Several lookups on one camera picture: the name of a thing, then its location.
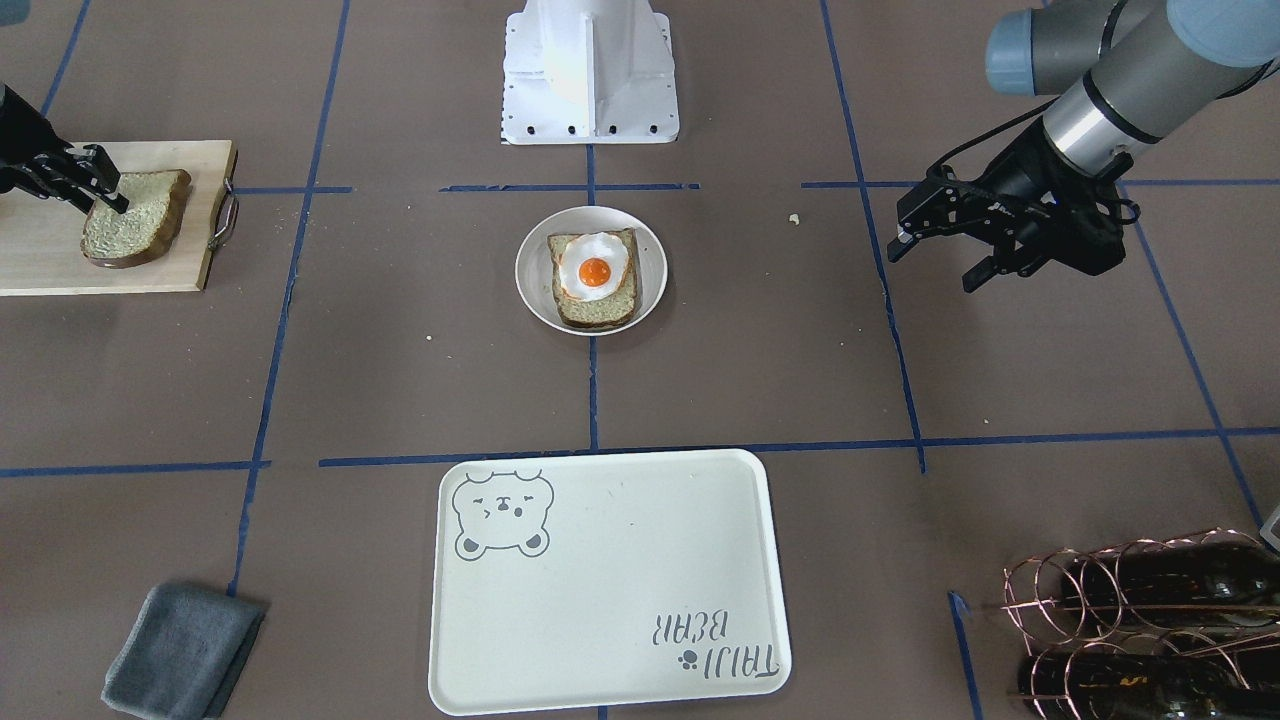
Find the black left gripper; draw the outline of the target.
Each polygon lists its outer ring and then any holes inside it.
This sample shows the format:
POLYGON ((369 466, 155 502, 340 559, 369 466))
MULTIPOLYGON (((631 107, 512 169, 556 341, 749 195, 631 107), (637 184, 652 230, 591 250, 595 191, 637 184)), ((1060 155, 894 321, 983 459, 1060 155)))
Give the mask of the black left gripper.
MULTIPOLYGON (((1050 142, 1043 126, 1024 129, 978 179, 998 196, 991 209, 998 213, 1000 228, 983 238, 995 251, 964 273, 964 292, 974 293, 997 275, 1034 275, 1051 263, 1087 275, 1117 266, 1126 256, 1124 228, 1140 215, 1117 191, 1117 181, 1133 165, 1133 155, 1121 150, 1100 176, 1088 176, 1050 142)), ((899 223, 886 259, 899 263, 922 242, 969 234, 973 225, 899 223)))

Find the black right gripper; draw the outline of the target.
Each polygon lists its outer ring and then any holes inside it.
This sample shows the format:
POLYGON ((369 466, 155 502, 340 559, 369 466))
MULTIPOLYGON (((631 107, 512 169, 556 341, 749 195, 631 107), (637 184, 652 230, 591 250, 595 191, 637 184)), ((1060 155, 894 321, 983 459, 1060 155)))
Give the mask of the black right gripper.
POLYGON ((22 188, 36 197, 68 202, 86 215, 99 200, 118 214, 124 214, 131 205, 118 192, 108 192, 118 191, 120 172, 105 147, 96 143, 72 146, 8 85, 3 86, 1 165, 1 193, 22 188), (20 169, 40 154, 63 156, 67 169, 63 173, 31 170, 28 178, 20 169))

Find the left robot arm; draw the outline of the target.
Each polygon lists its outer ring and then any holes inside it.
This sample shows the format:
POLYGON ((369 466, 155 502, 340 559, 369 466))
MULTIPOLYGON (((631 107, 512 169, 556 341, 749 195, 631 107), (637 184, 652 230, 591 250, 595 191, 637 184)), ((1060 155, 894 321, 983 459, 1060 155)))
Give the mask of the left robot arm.
POLYGON ((1004 17, 986 49, 989 85, 1043 95, 1019 135, 974 179, 950 155, 896 205, 886 256, 966 234, 991 246, 963 275, 974 292, 997 275, 1050 263, 1087 275, 1119 265, 1139 208, 1119 179, 1135 160, 1221 97, 1277 67, 1275 1, 1059 1, 1004 17))

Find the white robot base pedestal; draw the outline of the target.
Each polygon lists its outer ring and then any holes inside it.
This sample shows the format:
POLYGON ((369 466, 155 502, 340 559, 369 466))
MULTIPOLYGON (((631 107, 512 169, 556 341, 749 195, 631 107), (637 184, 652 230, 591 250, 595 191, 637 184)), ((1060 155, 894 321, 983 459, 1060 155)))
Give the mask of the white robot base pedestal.
POLYGON ((527 1, 506 18, 500 140, 513 146, 672 143, 669 18, 649 1, 527 1))

